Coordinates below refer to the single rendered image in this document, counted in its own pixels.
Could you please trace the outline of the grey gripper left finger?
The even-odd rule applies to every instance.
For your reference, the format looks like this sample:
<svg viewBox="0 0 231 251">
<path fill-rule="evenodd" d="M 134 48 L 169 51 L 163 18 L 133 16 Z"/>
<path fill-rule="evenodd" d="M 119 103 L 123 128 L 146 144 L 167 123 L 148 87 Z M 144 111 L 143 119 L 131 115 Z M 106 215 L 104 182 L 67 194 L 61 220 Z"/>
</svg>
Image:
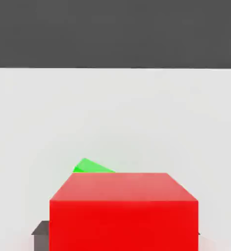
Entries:
<svg viewBox="0 0 231 251">
<path fill-rule="evenodd" d="M 49 221 L 37 225 L 22 222 L 19 237 L 19 251 L 49 251 Z"/>
</svg>

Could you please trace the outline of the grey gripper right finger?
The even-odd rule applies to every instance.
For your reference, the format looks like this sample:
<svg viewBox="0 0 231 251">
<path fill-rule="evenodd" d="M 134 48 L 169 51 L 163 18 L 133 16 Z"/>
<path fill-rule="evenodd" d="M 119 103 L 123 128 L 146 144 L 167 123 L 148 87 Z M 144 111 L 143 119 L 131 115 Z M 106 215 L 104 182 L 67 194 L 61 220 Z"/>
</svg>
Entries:
<svg viewBox="0 0 231 251">
<path fill-rule="evenodd" d="M 199 233 L 198 251 L 219 251 L 219 248 L 215 241 L 208 239 Z"/>
</svg>

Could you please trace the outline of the small red cube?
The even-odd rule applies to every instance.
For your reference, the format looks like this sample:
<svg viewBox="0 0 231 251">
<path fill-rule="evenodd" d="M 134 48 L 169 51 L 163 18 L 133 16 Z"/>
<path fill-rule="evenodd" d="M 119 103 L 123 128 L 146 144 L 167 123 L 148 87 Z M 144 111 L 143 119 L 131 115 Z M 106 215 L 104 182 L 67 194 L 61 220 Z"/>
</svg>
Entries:
<svg viewBox="0 0 231 251">
<path fill-rule="evenodd" d="M 198 251 L 198 229 L 166 173 L 73 173 L 50 199 L 50 251 Z"/>
</svg>

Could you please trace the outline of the small green cube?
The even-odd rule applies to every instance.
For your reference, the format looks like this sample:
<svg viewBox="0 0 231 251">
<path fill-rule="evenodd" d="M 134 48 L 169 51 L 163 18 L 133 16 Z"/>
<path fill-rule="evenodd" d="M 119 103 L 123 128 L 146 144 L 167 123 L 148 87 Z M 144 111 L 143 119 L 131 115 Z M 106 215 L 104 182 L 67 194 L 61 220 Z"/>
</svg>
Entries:
<svg viewBox="0 0 231 251">
<path fill-rule="evenodd" d="M 87 158 L 83 158 L 74 167 L 73 173 L 114 173 L 114 171 Z"/>
</svg>

